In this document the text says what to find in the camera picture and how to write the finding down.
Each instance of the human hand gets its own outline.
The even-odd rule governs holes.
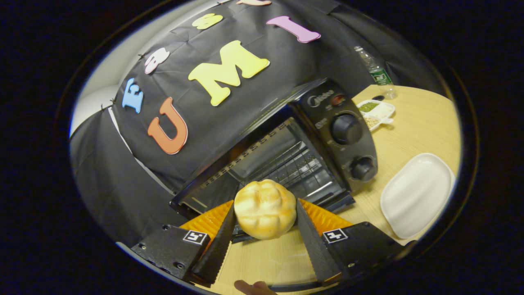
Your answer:
[[[259,281],[252,286],[243,280],[235,281],[235,288],[246,295],[277,295],[271,291],[265,282]]]

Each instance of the yellow letter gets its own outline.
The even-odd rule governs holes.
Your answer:
[[[269,60],[258,58],[240,45],[240,41],[230,42],[220,49],[221,65],[199,64],[189,73],[189,80],[197,80],[211,95],[211,105],[217,106],[231,93],[228,87],[220,87],[216,81],[239,86],[240,78],[235,66],[242,70],[242,77],[251,78],[269,66]]]
[[[224,18],[222,15],[215,15],[214,13],[209,13],[195,20],[191,25],[193,27],[196,27],[197,29],[204,30],[220,22],[222,18]]]

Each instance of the black cloth backdrop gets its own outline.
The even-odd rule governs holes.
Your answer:
[[[208,13],[224,18],[200,30],[192,22]],[[320,39],[303,44],[286,30],[266,21],[287,15]],[[220,64],[220,49],[231,41],[270,65],[241,85],[217,107],[189,73],[203,62]],[[417,87],[445,95],[438,74],[426,59],[396,33],[359,12],[334,1],[280,0],[269,6],[237,5],[235,1],[201,12],[145,52],[124,79],[112,109],[120,138],[108,111],[100,111],[81,124],[71,137],[74,176],[88,210],[115,241],[133,246],[162,224],[185,220],[168,206],[172,195],[156,183],[135,161],[139,159],[174,192],[199,168],[228,149],[223,143],[236,136],[274,98],[313,79],[329,77],[352,97],[374,83],[353,50],[362,46],[385,67],[396,85]],[[152,74],[144,73],[145,60],[158,48],[170,55]],[[144,93],[141,112],[122,107],[126,82]],[[175,155],[166,154],[148,136],[151,120],[160,119],[164,131],[176,130],[159,108],[167,97],[188,126],[188,139]]]

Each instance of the oven control knob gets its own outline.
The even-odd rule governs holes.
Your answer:
[[[370,181],[376,174],[377,167],[371,158],[361,157],[351,165],[351,176],[362,182]]]
[[[342,114],[333,121],[331,136],[338,144],[354,144],[362,137],[362,127],[354,115]]]

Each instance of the toaster oven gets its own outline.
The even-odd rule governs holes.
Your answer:
[[[196,171],[170,202],[187,218],[235,198],[252,181],[271,179],[295,197],[335,212],[377,173],[371,133],[356,105],[328,78],[275,99],[227,150]],[[236,226],[235,241],[241,240]]]

